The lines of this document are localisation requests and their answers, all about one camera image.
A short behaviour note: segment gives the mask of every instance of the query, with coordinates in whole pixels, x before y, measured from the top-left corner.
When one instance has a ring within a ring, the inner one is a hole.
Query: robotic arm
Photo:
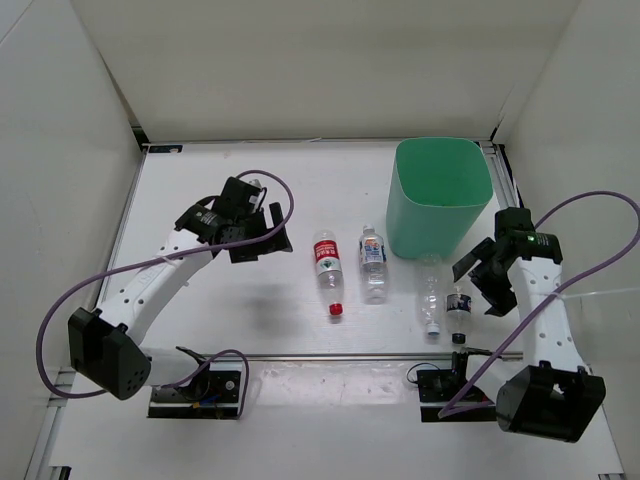
[[[273,228],[267,228],[261,208],[265,196],[266,188],[259,182],[230,177],[220,196],[204,198],[189,208],[157,253],[164,262],[138,271],[125,288],[93,311],[79,308],[71,316],[68,331],[73,368],[120,400],[132,397],[144,385],[173,383],[193,372],[197,359],[189,354],[139,347],[167,303],[219,252],[176,254],[269,233]],[[280,204],[272,203],[269,210],[275,228],[283,221]],[[229,255],[232,263],[238,263],[277,251],[292,251],[284,228],[266,241],[232,248]]]
[[[496,214],[495,241],[486,238],[454,265],[454,280],[478,261],[469,276],[491,305],[490,315],[503,316],[517,305],[525,319],[561,282],[558,239],[536,232],[524,208]],[[475,385],[494,402],[502,430],[578,441],[606,390],[576,350],[564,304],[548,305],[522,337],[523,362],[498,359]],[[484,361],[477,355],[464,358],[466,377]]]

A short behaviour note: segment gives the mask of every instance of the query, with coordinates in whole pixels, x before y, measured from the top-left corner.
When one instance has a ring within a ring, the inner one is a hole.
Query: green plastic container
[[[387,241],[402,258],[453,253],[493,196],[482,150],[462,138],[411,138],[396,149]]]

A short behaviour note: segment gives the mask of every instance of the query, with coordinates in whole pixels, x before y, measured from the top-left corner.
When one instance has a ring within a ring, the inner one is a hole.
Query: white wall
[[[0,478],[22,478],[48,392],[35,367],[41,318],[102,269],[140,152],[99,55],[67,0],[0,5]],[[67,362],[62,308],[46,339]]]
[[[74,4],[145,132],[164,141],[488,139],[517,117],[578,1]]]
[[[507,143],[536,218],[573,194],[617,190],[640,201],[640,3],[583,0]],[[573,275],[620,249],[637,221],[615,200],[589,199],[545,225]],[[640,248],[574,292],[640,285]],[[568,305],[578,346],[607,384],[606,413],[627,473],[640,475],[638,293]]]

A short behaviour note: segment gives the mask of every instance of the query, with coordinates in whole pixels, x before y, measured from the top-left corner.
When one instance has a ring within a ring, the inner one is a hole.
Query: bottle label
[[[342,271],[338,246],[333,240],[322,240],[314,246],[316,254],[316,273],[328,272],[331,270]]]
[[[375,238],[367,238],[364,244],[360,242],[360,263],[384,263],[387,256],[384,253],[384,245],[381,245]]]
[[[471,313],[471,297],[461,293],[447,295],[447,312],[452,310],[463,310]]]

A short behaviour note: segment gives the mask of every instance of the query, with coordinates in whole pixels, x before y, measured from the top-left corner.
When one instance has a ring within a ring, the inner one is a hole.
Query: water bottle
[[[442,259],[438,254],[428,254],[418,260],[418,304],[420,322],[430,338],[440,337],[442,317]]]
[[[453,286],[453,293],[447,295],[447,330],[454,345],[467,343],[471,333],[471,296],[466,282]]]
[[[362,227],[360,237],[360,272],[365,300],[380,303],[387,297],[387,256],[384,253],[384,240],[373,225]]]
[[[322,298],[331,315],[341,315],[344,296],[342,266],[336,236],[331,230],[320,230],[313,236],[313,251]]]

